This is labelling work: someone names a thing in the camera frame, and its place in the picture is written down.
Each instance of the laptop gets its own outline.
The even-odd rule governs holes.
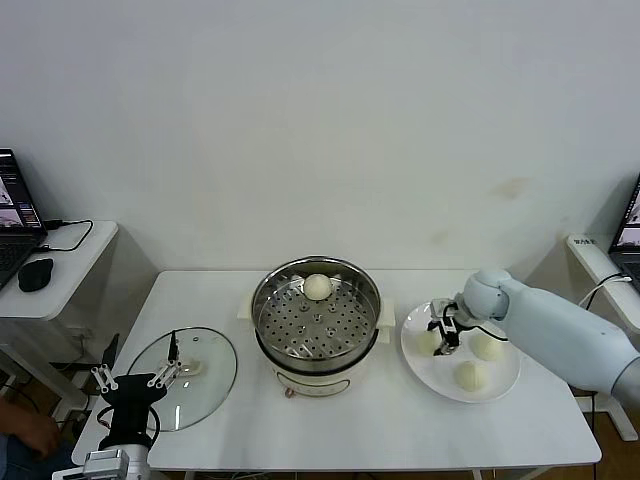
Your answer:
[[[620,271],[632,279],[632,285],[640,292],[640,177],[631,199],[613,237],[609,256]]]
[[[13,152],[0,148],[0,288],[46,237]]]

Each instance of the laptop screen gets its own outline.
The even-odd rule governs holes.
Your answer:
[[[44,227],[13,152],[0,148],[0,234],[39,231]]]
[[[627,205],[622,223],[613,237],[610,252],[640,252],[640,178]]]

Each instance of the glass lid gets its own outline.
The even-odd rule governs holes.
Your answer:
[[[176,330],[180,372],[167,395],[153,404],[160,417],[160,431],[182,430],[211,415],[222,405],[236,378],[238,360],[231,342],[211,328]],[[154,373],[166,362],[171,332],[145,348],[129,369]],[[154,428],[153,419],[149,428]]]

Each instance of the pot handle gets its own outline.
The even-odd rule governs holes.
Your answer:
[[[238,320],[251,321],[251,299],[253,298],[253,294],[247,295],[242,299],[242,303],[240,303],[240,308],[238,309]]]
[[[380,302],[380,315],[378,316],[377,343],[391,343],[391,331],[396,326],[395,305],[392,298],[383,298]]]

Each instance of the white plate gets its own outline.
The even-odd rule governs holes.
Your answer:
[[[427,329],[431,321],[429,303],[420,305],[409,314],[402,325],[400,343],[402,353],[413,373],[422,382],[440,395],[466,403],[491,402],[505,396],[513,388],[520,376],[520,351],[511,343],[504,342],[504,356],[495,362],[487,362],[476,357],[469,347],[474,335],[485,335],[478,329],[462,332],[460,347],[452,355],[429,357],[420,353],[416,338]],[[491,333],[503,335],[497,327],[483,325]],[[455,368],[462,362],[472,360],[482,363],[488,370],[489,382],[477,392],[467,392],[458,386],[453,378]]]

